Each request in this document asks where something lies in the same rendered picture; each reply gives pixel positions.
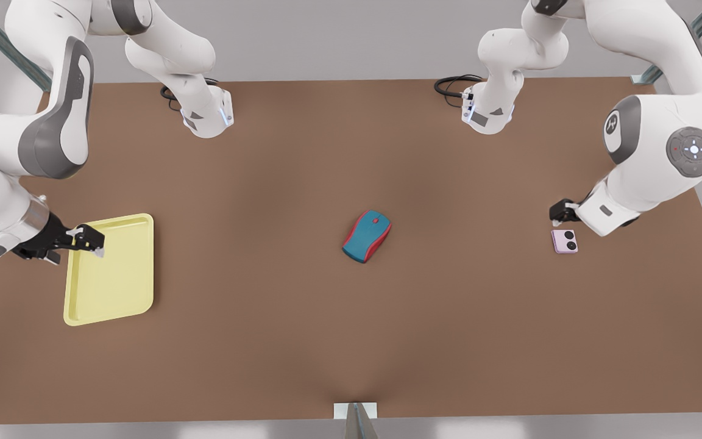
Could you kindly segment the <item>pink flip phone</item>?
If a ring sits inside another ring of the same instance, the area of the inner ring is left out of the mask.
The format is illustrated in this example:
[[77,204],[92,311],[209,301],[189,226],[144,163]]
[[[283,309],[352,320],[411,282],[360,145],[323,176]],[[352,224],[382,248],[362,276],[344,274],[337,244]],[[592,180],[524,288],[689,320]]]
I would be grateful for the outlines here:
[[551,231],[553,247],[557,254],[574,254],[578,252],[574,230],[554,229]]

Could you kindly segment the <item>yellow plastic tray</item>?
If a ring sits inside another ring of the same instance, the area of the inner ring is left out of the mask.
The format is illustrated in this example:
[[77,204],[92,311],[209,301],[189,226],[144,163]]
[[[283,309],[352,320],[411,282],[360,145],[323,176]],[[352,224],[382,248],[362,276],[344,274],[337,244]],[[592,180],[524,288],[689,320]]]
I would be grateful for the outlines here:
[[154,301],[154,220],[147,213],[89,223],[105,235],[105,255],[71,252],[63,319],[77,327],[136,316]]

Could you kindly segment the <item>blue and red computer mouse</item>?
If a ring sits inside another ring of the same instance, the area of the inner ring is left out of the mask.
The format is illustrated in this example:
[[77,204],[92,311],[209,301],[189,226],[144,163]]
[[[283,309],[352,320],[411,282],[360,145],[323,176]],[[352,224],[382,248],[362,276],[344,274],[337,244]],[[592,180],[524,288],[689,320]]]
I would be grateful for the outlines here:
[[381,212],[368,210],[354,223],[343,242],[342,251],[357,262],[368,262],[386,239],[392,223]]

